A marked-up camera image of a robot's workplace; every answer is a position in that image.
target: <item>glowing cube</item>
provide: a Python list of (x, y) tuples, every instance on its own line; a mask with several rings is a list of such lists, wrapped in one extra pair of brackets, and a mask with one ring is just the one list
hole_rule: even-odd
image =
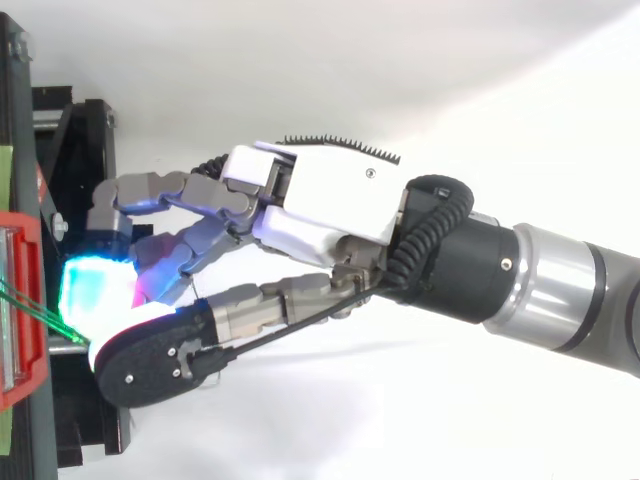
[(58, 308), (64, 322), (93, 340), (131, 310), (138, 275), (131, 262), (75, 257), (64, 265)]

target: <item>black connector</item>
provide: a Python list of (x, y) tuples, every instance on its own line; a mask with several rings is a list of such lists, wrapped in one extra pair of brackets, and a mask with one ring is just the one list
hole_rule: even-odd
[[(437, 191), (408, 185), (402, 223), (391, 245), (411, 235), (429, 212), (447, 202)], [(514, 232), (495, 219), (472, 212), (444, 236), (407, 289), (390, 289), (381, 296), (469, 323), (495, 315), (513, 285), (519, 263)]]

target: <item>coiled cable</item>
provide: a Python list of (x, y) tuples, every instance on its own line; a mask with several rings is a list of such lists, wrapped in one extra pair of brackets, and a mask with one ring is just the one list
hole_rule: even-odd
[(200, 175), (213, 178), (214, 180), (220, 180), (222, 169), (224, 168), (224, 164), (228, 158), (229, 154), (227, 153), (220, 155), (219, 157), (194, 167), (193, 170), (191, 170), (191, 173), (199, 173)]
[(418, 282), (429, 255), (469, 216), (474, 202), (469, 187), (442, 175), (425, 175), (411, 180), (407, 189), (412, 188), (438, 194), (446, 201), (427, 212), (387, 260), (383, 281), (387, 287), (398, 290), (409, 289)]

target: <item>white wall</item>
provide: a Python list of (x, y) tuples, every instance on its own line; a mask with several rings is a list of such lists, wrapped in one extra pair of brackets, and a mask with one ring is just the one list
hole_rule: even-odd
[[(505, 225), (640, 255), (636, 2), (394, 3), (0, 7), (35, 37), (34, 83), (117, 109), (121, 173), (353, 135), (402, 154), (407, 178), (459, 177)], [(307, 270), (247, 249), (197, 286)], [(627, 480), (640, 476), (639, 402), (627, 375), (374, 300), (235, 362), (215, 388), (136, 411), (125, 455), (63, 478)]]

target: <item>black frame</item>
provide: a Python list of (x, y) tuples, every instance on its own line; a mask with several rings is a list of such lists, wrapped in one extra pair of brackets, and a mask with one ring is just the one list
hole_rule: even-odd
[[(56, 129), (35, 132), (38, 161), (47, 194), (42, 212), (45, 278), (49, 308), (57, 310), (62, 266), (84, 237), (92, 193), (103, 180), (115, 178), (113, 114), (103, 100), (73, 103), (71, 87), (33, 88), (34, 111), (61, 112)], [(69, 224), (55, 240), (51, 218), (60, 213)], [(130, 414), (100, 394), (86, 354), (51, 356), (58, 467), (82, 465), (82, 446), (104, 444), (117, 455), (131, 440)]]
[[(38, 217), (36, 151), (28, 59), (12, 52), (23, 32), (0, 13), (0, 142), (13, 146), (10, 208)], [(0, 457), (3, 480), (57, 478), (56, 438), (51, 379), (13, 407), (11, 453)]]

